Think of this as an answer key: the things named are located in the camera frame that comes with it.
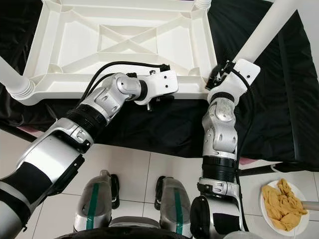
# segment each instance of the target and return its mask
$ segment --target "black cable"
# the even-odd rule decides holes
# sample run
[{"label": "black cable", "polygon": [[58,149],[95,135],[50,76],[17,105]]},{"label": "black cable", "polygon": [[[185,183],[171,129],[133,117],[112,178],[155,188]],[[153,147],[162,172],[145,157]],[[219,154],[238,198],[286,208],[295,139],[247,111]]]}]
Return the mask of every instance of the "black cable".
[{"label": "black cable", "polygon": [[104,66],[102,66],[92,77],[89,85],[87,86],[85,92],[83,93],[81,99],[79,100],[78,104],[79,105],[88,95],[93,83],[95,80],[98,78],[98,76],[104,71],[106,68],[114,65],[132,65],[132,66],[144,66],[144,67],[152,67],[152,68],[161,68],[161,67],[166,67],[167,65],[161,64],[161,65],[154,65],[154,64],[148,64],[148,63],[141,63],[141,62],[133,62],[133,61],[115,61],[115,62],[110,62]]},{"label": "black cable", "polygon": [[94,86],[92,86],[92,88],[90,89],[88,95],[91,94],[91,93],[94,91],[94,89],[101,83],[101,81],[103,81],[105,78],[108,78],[109,76],[112,76],[112,75],[114,75],[114,73],[110,73],[110,74],[107,74],[107,75],[105,75],[105,76],[102,76],[102,77],[94,84]]},{"label": "black cable", "polygon": [[245,214],[244,214],[244,207],[243,207],[243,201],[242,201],[242,193],[241,193],[241,185],[240,185],[240,180],[239,180],[238,168],[239,168],[240,155],[241,155],[243,147],[245,145],[247,135],[249,134],[249,132],[252,128],[252,125],[253,125],[253,119],[254,119],[255,111],[256,111],[255,110],[256,101],[255,101],[255,96],[251,90],[251,87],[250,87],[249,83],[246,81],[246,79],[238,71],[236,71],[234,69],[231,69],[231,72],[233,72],[245,84],[247,91],[248,91],[248,94],[250,96],[250,103],[251,103],[251,109],[252,109],[249,126],[248,126],[248,129],[244,135],[243,141],[237,150],[237,160],[236,160],[236,169],[237,169],[236,183],[239,185],[239,200],[240,200],[240,207],[241,207],[241,212],[242,212],[243,226],[244,226],[245,231],[249,232],[249,229],[248,229],[247,223],[246,223],[246,219],[245,219]]}]

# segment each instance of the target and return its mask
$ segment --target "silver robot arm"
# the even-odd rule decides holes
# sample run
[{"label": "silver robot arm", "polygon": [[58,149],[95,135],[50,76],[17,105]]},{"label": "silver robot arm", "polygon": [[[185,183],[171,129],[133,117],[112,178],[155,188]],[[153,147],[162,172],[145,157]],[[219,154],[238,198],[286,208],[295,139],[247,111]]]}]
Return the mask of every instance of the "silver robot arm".
[{"label": "silver robot arm", "polygon": [[209,108],[202,119],[203,164],[197,184],[201,196],[191,207],[191,232],[196,238],[218,239],[245,231],[240,187],[235,180],[238,135],[234,109],[247,91],[239,76],[251,85],[259,72],[255,64],[239,59],[228,62],[214,77],[208,94]]},{"label": "silver robot arm", "polygon": [[0,239],[12,239],[25,228],[35,208],[61,193],[83,164],[85,153],[125,101],[146,105],[152,98],[178,90],[176,73],[106,78],[77,108],[34,141],[17,169],[0,179]]}]

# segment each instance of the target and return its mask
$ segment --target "crumpled yellow towel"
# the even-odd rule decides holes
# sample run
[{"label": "crumpled yellow towel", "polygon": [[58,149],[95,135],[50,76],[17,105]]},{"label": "crumpled yellow towel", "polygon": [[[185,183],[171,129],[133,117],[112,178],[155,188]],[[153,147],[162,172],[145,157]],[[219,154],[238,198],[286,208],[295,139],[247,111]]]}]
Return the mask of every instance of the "crumpled yellow towel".
[{"label": "crumpled yellow towel", "polygon": [[295,197],[285,179],[279,180],[277,186],[280,191],[269,185],[263,186],[265,208],[276,228],[291,231],[307,211],[304,210],[301,201]]}]

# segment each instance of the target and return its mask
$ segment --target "black cloth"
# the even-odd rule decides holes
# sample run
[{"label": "black cloth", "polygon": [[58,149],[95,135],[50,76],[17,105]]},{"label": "black cloth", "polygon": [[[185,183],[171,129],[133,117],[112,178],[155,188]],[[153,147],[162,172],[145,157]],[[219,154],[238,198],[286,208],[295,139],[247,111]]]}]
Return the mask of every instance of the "black cloth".
[{"label": "black cloth", "polygon": [[[1,9],[0,54],[20,73],[32,41],[27,29],[35,29],[32,19],[39,16],[40,5],[40,1],[20,5],[9,1]],[[219,64],[234,58],[270,6],[271,3],[263,0],[212,1],[208,19]],[[16,31],[12,26],[23,30]],[[14,59],[10,57],[12,52],[16,52]],[[302,162],[319,168],[319,86],[310,44],[297,12],[256,64],[261,67],[252,85],[256,114],[242,155],[269,161]],[[44,100],[27,107],[13,100],[0,86],[0,121],[46,130],[76,102]],[[249,97],[243,95],[235,109],[239,142],[251,117],[249,105]],[[201,157],[201,118],[207,110],[207,102],[164,100],[154,103],[153,107],[155,111],[149,113],[146,107],[125,103],[97,143]]]}]

